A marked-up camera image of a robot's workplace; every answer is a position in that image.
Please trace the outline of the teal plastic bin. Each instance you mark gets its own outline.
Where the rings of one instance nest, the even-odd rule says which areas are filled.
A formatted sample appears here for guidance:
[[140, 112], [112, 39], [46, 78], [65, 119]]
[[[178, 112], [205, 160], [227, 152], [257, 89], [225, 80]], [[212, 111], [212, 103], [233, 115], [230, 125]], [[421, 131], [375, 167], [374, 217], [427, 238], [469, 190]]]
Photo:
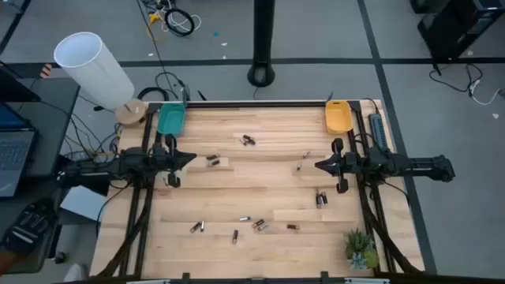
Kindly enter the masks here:
[[159, 112], [157, 132], [163, 135], [179, 137], [185, 124], [185, 105], [183, 103], [165, 103]]

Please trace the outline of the white shade wooden base lamp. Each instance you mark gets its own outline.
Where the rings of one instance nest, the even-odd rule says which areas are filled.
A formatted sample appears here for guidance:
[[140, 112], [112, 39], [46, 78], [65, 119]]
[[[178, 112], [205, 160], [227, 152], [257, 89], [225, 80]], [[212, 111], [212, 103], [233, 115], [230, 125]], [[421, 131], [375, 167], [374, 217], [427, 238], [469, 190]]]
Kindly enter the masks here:
[[117, 122], [132, 126], [145, 120], [146, 104], [134, 97], [132, 81], [98, 35], [69, 35], [55, 47], [53, 57], [98, 106], [114, 112]]

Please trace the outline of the white rounded object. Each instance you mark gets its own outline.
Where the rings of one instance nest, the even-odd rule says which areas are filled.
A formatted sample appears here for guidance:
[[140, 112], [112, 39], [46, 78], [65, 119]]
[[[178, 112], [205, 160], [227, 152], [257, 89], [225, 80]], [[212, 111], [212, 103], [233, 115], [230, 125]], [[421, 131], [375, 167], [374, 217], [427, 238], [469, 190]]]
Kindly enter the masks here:
[[82, 264], [74, 263], [72, 266], [69, 267], [69, 270], [67, 271], [67, 273], [62, 281], [63, 282], [78, 282], [78, 281], [86, 280], [87, 278], [88, 278], [88, 273], [87, 273], [86, 267]]

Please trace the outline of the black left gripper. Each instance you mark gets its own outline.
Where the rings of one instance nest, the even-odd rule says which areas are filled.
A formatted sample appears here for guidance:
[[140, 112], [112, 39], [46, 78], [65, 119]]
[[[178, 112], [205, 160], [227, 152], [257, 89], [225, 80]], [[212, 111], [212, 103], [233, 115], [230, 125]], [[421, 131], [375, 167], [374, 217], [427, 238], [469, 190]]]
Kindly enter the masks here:
[[152, 160], [157, 170], [167, 171], [166, 185], [173, 188], [181, 186], [181, 179], [176, 175], [177, 170], [182, 170], [187, 164], [196, 158], [195, 153], [178, 152], [178, 161], [175, 152], [177, 141], [172, 134], [155, 135], [155, 142], [152, 145]]

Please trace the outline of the yellow plastic bin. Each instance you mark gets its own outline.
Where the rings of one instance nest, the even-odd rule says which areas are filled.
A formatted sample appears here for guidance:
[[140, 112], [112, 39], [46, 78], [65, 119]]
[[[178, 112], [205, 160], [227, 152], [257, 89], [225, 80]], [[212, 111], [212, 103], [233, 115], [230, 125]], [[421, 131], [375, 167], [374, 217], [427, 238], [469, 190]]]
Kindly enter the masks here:
[[329, 100], [325, 106], [326, 128], [329, 134], [349, 132], [353, 128], [350, 105], [345, 100]]

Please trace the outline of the black equipment cabinet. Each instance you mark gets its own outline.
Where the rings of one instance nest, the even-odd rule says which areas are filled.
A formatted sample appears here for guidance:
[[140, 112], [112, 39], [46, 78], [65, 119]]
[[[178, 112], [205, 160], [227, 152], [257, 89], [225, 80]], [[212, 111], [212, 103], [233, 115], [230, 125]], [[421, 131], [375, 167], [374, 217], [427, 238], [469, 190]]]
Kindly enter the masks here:
[[432, 59], [458, 58], [505, 14], [505, 0], [410, 0]]

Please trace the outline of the black desk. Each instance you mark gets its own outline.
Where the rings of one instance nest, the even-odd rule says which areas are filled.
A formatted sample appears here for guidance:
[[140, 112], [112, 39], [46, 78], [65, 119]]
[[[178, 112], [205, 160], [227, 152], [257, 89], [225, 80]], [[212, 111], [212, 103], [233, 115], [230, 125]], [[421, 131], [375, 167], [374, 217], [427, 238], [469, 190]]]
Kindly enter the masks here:
[[[36, 130], [36, 138], [15, 195], [0, 198], [0, 238], [21, 211], [36, 200], [43, 197], [52, 198], [58, 212], [62, 201], [62, 188], [57, 184], [57, 173], [58, 168], [65, 162], [60, 149], [79, 91], [76, 84], [65, 79], [21, 83], [34, 91], [41, 100], [6, 104], [32, 125]], [[47, 246], [47, 257], [56, 230], [57, 219]]]

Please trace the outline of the grey laptop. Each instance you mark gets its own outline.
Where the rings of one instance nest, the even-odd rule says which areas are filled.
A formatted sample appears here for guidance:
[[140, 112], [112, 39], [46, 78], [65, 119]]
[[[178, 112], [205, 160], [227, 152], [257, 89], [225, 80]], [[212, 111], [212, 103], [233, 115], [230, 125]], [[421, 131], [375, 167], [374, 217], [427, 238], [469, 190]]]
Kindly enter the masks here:
[[6, 103], [0, 103], [0, 198], [15, 195], [35, 138], [32, 125]]

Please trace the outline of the grey blue power strip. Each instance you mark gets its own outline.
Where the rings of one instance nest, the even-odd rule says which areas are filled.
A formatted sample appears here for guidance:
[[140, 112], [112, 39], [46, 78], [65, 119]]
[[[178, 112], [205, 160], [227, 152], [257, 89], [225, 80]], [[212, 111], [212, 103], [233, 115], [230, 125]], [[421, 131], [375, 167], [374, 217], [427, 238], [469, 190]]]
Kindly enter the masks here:
[[368, 120], [375, 145], [381, 151], [388, 152], [387, 137], [383, 127], [382, 116], [380, 114], [370, 114]]

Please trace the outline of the small green succulent plant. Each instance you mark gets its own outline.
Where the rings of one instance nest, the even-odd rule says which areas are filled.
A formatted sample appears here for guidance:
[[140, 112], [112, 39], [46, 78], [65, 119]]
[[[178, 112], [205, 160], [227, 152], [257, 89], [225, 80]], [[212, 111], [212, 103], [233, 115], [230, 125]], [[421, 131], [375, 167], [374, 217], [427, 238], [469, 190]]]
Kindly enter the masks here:
[[351, 230], [344, 235], [345, 254], [350, 269], [365, 271], [378, 268], [380, 264], [375, 242], [369, 234], [359, 229]]

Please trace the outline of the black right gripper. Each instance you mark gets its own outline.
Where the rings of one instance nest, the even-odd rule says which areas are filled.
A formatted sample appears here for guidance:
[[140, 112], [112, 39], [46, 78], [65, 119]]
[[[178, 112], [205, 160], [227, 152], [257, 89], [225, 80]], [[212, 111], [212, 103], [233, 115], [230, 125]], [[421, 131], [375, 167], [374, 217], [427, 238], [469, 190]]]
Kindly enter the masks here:
[[344, 174], [357, 173], [357, 155], [354, 152], [347, 152], [342, 155], [343, 140], [341, 138], [333, 140], [331, 150], [334, 154], [322, 161], [316, 162], [315, 166], [317, 169], [327, 172], [332, 177], [337, 177], [337, 193], [345, 193], [349, 189], [349, 182], [344, 178]]

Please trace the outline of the black pole with round end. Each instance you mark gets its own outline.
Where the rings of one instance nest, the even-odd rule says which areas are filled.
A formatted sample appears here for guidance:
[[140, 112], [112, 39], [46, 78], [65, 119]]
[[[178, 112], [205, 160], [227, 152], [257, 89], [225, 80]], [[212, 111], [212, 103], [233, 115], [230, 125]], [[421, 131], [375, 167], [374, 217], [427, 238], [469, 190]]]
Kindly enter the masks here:
[[275, 79], [271, 65], [274, 17], [275, 0], [254, 0], [253, 57], [247, 78], [258, 88], [267, 87]]

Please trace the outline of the black monitor back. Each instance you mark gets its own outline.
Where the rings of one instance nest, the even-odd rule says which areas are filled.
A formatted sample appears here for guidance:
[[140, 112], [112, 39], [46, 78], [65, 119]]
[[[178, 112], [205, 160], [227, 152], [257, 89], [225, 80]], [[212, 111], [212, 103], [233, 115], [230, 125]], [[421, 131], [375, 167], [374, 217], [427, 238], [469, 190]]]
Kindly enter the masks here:
[[17, 73], [0, 61], [0, 102], [29, 103], [41, 98], [17, 79]]

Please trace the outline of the pale grey flat box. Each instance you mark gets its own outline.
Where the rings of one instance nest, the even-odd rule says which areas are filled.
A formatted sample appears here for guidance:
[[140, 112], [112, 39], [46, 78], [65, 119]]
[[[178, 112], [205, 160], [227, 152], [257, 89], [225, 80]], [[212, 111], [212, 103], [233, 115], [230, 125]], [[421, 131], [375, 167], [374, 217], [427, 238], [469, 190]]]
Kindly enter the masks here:
[[105, 196], [79, 185], [68, 191], [60, 204], [60, 208], [87, 219], [101, 222], [103, 205], [106, 201]]

